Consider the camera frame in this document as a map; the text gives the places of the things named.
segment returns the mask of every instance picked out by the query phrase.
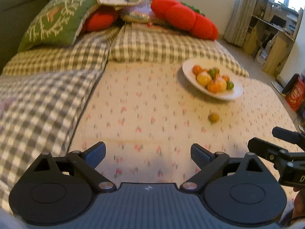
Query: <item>lime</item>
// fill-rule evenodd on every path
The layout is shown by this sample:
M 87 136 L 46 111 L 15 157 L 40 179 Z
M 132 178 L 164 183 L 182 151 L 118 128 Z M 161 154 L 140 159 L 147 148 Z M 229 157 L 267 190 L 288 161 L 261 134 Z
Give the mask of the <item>lime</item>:
M 232 90 L 234 88 L 234 83 L 227 82 L 227 90 Z
M 212 79 L 216 78 L 217 70 L 216 69 L 209 69 L 208 74 L 211 76 Z

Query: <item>curtain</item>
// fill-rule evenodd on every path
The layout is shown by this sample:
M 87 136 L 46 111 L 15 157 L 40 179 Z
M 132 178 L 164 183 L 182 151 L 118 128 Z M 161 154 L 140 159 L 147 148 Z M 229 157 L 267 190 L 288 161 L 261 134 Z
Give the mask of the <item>curtain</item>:
M 225 40 L 231 44 L 242 46 L 257 0 L 238 0 L 225 31 Z

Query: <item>gray sofa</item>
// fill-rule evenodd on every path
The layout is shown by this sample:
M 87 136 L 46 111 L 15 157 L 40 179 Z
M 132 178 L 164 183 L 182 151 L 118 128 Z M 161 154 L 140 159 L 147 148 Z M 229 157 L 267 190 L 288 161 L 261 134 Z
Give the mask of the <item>gray sofa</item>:
M 31 21 L 49 0 L 0 0 L 0 73 L 17 53 Z

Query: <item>orange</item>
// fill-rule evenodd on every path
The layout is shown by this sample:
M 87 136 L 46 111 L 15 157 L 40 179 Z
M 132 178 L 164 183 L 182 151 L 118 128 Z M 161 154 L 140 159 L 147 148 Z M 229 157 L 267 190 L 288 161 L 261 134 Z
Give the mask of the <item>orange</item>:
M 197 76 L 202 72 L 202 68 L 199 65 L 194 65 L 192 71 Z
M 222 78 L 226 81 L 229 82 L 230 81 L 230 77 L 228 75 L 223 75 Z
M 210 84 L 208 84 L 208 91 L 217 94 L 220 90 L 220 85 L 218 81 L 212 81 Z

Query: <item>pillow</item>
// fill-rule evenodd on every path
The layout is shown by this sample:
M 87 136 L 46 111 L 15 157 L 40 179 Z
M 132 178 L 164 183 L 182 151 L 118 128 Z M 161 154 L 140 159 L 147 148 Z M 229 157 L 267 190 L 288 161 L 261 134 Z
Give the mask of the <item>pillow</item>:
M 88 33 L 69 47 L 38 47 L 17 53 L 4 67 L 2 75 L 26 76 L 50 71 L 104 69 L 111 43 L 120 27 Z
M 111 26 L 117 20 L 119 11 L 114 7 L 100 6 L 83 25 L 83 30 L 87 32 L 96 32 L 104 30 Z
M 52 0 L 30 24 L 18 51 L 41 44 L 72 45 L 83 23 L 98 9 L 96 0 Z
M 192 58 L 217 61 L 237 75 L 248 77 L 234 57 L 219 42 L 201 40 L 188 33 L 127 24 L 121 28 L 110 51 L 108 60 L 117 62 L 183 63 Z

